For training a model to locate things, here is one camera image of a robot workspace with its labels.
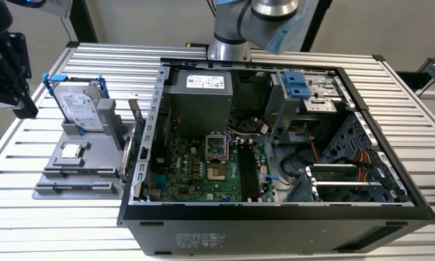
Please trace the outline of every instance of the green circuit board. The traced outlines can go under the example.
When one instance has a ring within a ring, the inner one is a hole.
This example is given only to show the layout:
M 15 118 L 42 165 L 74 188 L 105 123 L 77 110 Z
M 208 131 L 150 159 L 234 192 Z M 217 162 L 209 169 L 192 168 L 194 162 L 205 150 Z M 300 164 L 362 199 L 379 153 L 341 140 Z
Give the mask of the green circuit board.
M 153 199 L 162 202 L 241 202 L 237 150 L 232 143 L 228 153 L 225 164 L 206 163 L 205 141 L 176 138 L 172 142 L 165 189 L 161 191 L 161 197 Z M 253 154 L 258 163 L 254 169 L 260 181 L 260 166 L 266 168 L 262 145 L 253 146 Z M 269 184 L 265 188 L 261 201 L 273 202 L 273 188 Z

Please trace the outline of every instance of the sticker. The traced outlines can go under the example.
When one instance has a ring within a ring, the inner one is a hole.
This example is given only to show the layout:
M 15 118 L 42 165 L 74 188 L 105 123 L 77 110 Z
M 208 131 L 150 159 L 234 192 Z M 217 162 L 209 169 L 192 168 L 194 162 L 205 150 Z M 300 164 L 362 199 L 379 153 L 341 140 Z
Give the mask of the sticker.
M 189 75 L 186 88 L 224 89 L 224 76 Z
M 176 233 L 177 248 L 222 247 L 225 233 Z
M 61 93 L 61 98 L 73 123 L 86 131 L 101 131 L 102 126 L 90 97 L 85 94 Z
M 309 138 L 308 132 L 286 132 L 289 142 L 305 142 Z
M 265 125 L 265 124 L 262 123 L 261 133 L 265 134 L 268 130 L 269 130 L 268 125 Z

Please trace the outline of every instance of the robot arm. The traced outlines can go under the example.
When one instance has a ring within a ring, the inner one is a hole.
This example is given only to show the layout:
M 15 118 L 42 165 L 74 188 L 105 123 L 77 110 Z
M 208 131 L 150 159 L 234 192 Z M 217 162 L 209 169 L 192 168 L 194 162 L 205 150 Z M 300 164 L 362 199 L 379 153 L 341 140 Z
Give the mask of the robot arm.
M 33 118 L 37 107 L 29 96 L 26 79 L 31 77 L 25 37 L 6 30 L 13 22 L 0 0 L 0 108 L 11 109 L 17 118 Z
M 284 52 L 304 19 L 297 0 L 216 0 L 214 40 L 208 59 L 249 61 L 249 44 Z

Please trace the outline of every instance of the metal rail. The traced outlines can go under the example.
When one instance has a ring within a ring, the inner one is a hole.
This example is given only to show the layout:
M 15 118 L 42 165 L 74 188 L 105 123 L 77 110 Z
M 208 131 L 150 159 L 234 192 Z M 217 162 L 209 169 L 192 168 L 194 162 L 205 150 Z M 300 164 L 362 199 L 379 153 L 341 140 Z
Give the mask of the metal rail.
M 142 47 L 82 43 L 65 49 L 50 73 L 106 79 L 115 113 L 131 121 L 127 106 L 137 96 L 149 107 L 160 57 L 204 59 L 202 48 Z M 252 51 L 261 63 L 340 66 L 362 96 L 387 139 L 435 211 L 435 118 L 389 66 L 369 55 Z M 38 115 L 15 120 L 0 141 L 0 259 L 138 259 L 129 231 L 115 227 L 119 200 L 33 200 L 31 190 L 61 135 L 62 115 L 42 86 Z M 181 260 L 435 260 L 435 224 L 368 254 L 314 256 L 208 256 Z

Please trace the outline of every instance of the ram slot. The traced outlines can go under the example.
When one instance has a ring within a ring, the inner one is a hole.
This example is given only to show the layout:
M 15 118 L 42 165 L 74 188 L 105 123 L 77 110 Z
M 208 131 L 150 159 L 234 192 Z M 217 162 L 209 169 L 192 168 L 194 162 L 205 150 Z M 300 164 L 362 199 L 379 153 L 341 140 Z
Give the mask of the ram slot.
M 258 198 L 257 177 L 256 177 L 256 160 L 252 146 L 249 144 L 237 145 L 238 172 L 241 184 L 242 201 L 256 202 Z

